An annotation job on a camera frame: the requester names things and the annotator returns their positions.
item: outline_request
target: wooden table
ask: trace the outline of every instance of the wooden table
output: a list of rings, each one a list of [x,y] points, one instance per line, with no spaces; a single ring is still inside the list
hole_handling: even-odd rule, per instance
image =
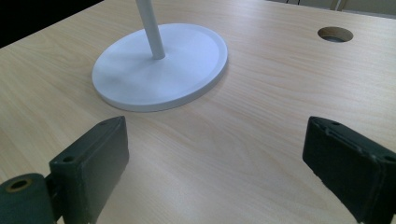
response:
[[[131,159],[98,223],[356,223],[302,160],[310,116],[396,150],[396,21],[263,0],[154,0],[159,24],[219,33],[220,83],[155,113],[107,105],[92,67],[142,29],[134,1],[106,0],[0,49],[0,182],[123,115]],[[321,39],[348,29],[346,43]]]

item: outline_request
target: white metal pole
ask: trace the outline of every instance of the white metal pole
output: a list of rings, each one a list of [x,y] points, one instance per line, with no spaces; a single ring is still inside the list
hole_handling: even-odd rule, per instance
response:
[[[155,20],[151,0],[136,0],[136,4],[142,18],[143,26],[145,27],[146,35],[148,36],[152,56],[157,60],[162,59],[165,57],[165,52],[163,51],[163,42]]]

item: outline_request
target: dark background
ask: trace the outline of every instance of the dark background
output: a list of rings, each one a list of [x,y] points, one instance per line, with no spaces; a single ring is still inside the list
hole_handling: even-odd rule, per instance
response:
[[[103,0],[0,0],[0,48]]]

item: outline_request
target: round white base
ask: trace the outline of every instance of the round white base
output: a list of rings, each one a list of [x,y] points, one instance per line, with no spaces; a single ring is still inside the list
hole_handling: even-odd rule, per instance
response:
[[[165,57],[152,58],[145,30],[120,39],[96,61],[92,82],[109,104],[149,112],[184,105],[221,78],[227,46],[215,32],[192,24],[159,26]]]

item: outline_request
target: light wood desk surface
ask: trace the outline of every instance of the light wood desk surface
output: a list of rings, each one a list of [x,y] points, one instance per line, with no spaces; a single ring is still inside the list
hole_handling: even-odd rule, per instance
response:
[[[47,175],[55,155],[123,115],[131,159],[98,223],[356,223],[303,162],[305,128],[334,119],[396,150],[396,21],[262,0],[153,6],[159,24],[225,39],[220,83],[161,112],[107,105],[93,64],[143,25],[134,1],[88,8],[0,49],[0,181]],[[326,26],[354,38],[322,40]]]

